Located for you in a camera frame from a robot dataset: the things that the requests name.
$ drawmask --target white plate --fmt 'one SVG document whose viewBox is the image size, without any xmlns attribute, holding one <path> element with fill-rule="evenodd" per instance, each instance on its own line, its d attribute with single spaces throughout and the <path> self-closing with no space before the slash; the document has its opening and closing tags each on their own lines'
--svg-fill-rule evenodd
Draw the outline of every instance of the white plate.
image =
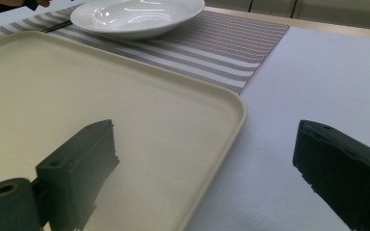
<svg viewBox="0 0 370 231">
<path fill-rule="evenodd" d="M 120 39 L 164 34 L 203 10 L 203 0 L 95 0 L 78 7 L 71 22 Z"/>
</svg>

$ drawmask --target table surface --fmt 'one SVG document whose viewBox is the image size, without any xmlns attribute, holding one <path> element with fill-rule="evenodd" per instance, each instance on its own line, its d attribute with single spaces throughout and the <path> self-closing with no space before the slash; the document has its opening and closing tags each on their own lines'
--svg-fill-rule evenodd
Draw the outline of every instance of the table surface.
<svg viewBox="0 0 370 231">
<path fill-rule="evenodd" d="M 64 7 L 52 5 L 51 11 Z M 370 30 L 206 10 L 292 27 L 240 94 L 246 124 L 189 230 L 349 230 L 292 158 L 301 119 L 328 124 L 370 146 Z M 0 23 L 14 17 L 0 14 Z"/>
</svg>

